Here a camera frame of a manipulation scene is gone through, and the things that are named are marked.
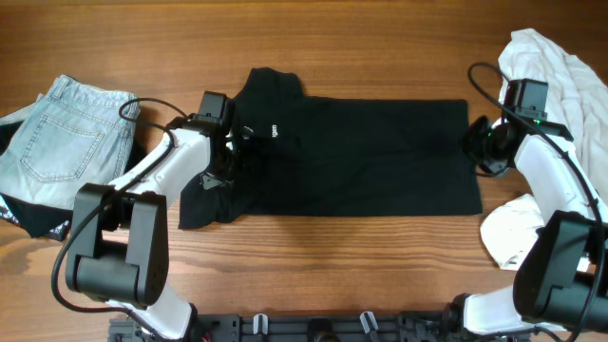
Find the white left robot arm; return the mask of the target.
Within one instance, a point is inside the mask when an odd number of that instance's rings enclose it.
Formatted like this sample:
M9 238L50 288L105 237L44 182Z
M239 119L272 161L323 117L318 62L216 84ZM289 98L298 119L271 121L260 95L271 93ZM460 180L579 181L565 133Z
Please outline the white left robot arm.
M144 341L204 341L195 306L167 281L167 209L186 184L209 174L230 177L236 144L227 119L193 114L164 127L161 142L107 185L85 184L77 193L72 233L53 271L67 287L99 302L97 312L119 312Z

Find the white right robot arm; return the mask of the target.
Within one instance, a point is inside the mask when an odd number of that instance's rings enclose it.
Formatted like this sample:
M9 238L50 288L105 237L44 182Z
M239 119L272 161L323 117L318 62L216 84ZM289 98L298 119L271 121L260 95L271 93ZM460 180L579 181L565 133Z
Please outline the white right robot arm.
M607 208L573 160L567 128L528 118L465 133L464 151L482 170L519 170L544 226L512 286L465 299L463 326L482 336L533 330L607 331Z

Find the dark green polo shirt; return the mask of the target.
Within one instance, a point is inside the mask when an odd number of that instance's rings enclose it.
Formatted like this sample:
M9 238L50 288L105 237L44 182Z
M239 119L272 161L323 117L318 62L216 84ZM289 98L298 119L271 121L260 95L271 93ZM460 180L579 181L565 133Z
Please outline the dark green polo shirt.
M241 138L227 185L201 176L180 195L179 227L243 215L468 216L483 210L460 139L467 104L311 96L293 73L251 70L234 99Z

